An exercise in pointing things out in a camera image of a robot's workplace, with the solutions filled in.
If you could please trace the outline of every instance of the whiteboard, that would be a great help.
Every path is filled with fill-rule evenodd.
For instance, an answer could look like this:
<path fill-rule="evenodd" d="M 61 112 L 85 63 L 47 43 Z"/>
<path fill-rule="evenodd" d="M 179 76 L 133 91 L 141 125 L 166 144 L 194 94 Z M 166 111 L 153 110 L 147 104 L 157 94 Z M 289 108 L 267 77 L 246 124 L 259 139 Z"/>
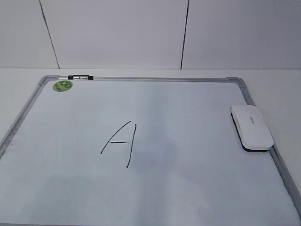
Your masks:
<path fill-rule="evenodd" d="M 0 159 L 1 223 L 300 225 L 269 152 L 240 144 L 237 84 L 56 82 Z"/>

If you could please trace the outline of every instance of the table surface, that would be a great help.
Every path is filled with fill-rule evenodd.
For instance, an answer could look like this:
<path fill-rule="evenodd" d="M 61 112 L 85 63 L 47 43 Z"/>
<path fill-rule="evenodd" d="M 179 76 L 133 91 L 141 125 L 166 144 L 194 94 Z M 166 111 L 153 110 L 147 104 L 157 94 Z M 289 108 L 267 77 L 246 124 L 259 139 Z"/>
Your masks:
<path fill-rule="evenodd" d="M 0 139 L 45 75 L 244 79 L 270 127 L 275 144 L 301 192 L 301 70 L 98 70 L 0 69 Z"/>

